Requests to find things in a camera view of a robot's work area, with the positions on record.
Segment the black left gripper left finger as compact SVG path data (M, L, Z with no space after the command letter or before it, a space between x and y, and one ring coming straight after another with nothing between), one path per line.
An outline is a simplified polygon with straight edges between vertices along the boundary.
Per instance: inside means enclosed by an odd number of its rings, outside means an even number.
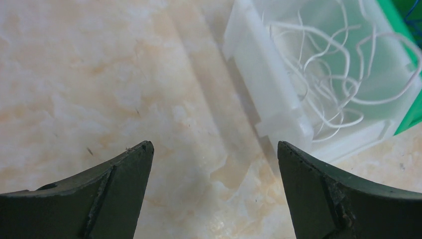
M153 162L150 141L37 190L0 196L3 239L131 239Z

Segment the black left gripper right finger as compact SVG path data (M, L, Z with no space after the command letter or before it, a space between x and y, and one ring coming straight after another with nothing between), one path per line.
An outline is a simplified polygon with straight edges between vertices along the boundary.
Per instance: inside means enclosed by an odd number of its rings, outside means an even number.
M297 238L421 238L421 193L361 178L286 141L277 155Z

